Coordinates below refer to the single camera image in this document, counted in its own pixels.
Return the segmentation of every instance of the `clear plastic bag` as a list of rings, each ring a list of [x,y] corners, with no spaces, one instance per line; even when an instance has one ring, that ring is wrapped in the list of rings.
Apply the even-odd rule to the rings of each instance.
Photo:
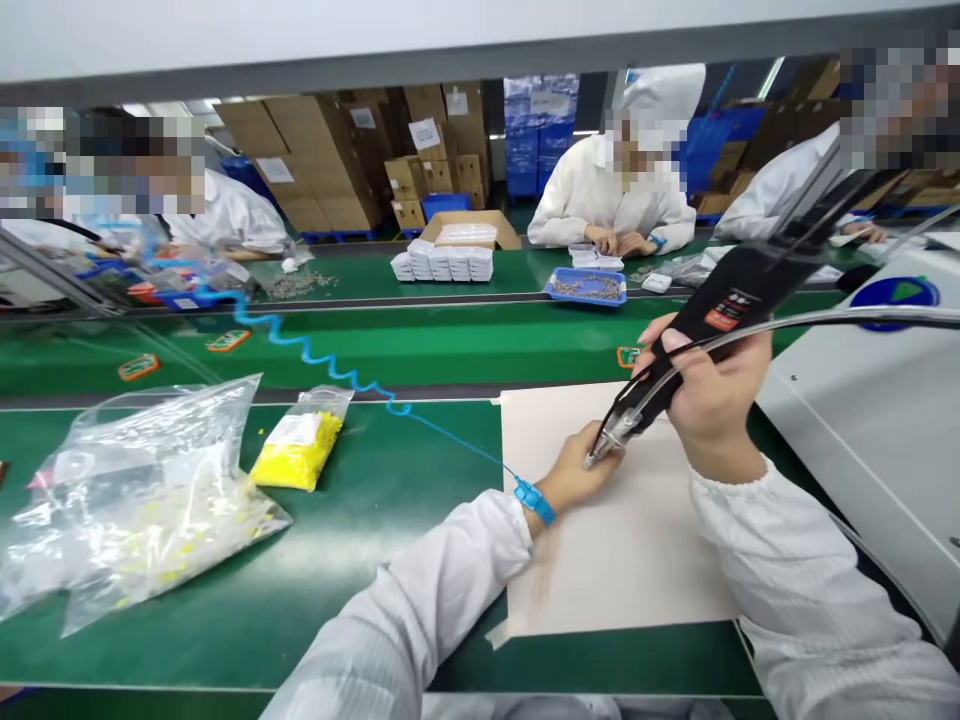
[[[330,385],[301,393],[263,444],[250,471],[253,481],[313,492],[352,399],[353,390]]]
[[[289,525],[237,469],[259,379],[128,393],[81,414],[5,538],[0,619],[67,588],[69,635]]]

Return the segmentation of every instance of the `metal frame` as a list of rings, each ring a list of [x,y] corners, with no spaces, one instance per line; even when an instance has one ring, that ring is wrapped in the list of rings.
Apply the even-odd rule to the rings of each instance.
[[[2,227],[0,254],[94,315],[112,317],[125,311]]]

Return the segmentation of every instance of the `gloved hand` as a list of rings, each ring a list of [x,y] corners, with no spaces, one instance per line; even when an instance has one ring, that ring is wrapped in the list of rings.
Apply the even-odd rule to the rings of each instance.
[[[663,333],[663,347],[676,350],[690,339],[667,326],[676,313],[657,318],[638,342],[649,345]],[[747,413],[763,385],[773,354],[770,333],[752,335],[719,363],[699,348],[672,358],[683,376],[667,415],[680,435],[687,459],[706,478],[743,483],[760,479],[766,464],[747,434]],[[637,358],[638,375],[653,353]]]
[[[594,420],[580,432],[568,437],[553,468],[537,483],[537,489],[557,515],[593,497],[610,479],[613,471],[620,467],[623,453],[612,452],[589,470],[584,469],[583,461],[593,447],[599,430],[600,421]],[[530,525],[531,536],[536,536],[543,529],[543,521],[526,508],[524,514]]]

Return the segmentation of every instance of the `orange sticker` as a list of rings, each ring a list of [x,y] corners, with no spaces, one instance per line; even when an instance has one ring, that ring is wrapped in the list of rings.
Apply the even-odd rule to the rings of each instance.
[[[728,317],[716,310],[708,312],[703,320],[707,325],[712,325],[717,330],[722,330],[723,332],[730,332],[740,323],[739,320],[734,320],[732,317]]]

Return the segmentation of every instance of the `pallet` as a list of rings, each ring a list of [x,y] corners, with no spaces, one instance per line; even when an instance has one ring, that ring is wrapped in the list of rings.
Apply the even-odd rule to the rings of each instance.
[[[347,241],[346,238],[353,235],[363,235],[367,239],[367,242],[373,242],[374,231],[373,230],[336,230],[336,231],[325,232],[325,233],[300,233],[300,237],[302,237],[308,245],[312,245],[315,242],[317,242],[317,240],[321,240],[323,238],[328,238],[328,237],[332,237],[338,243],[345,243]]]

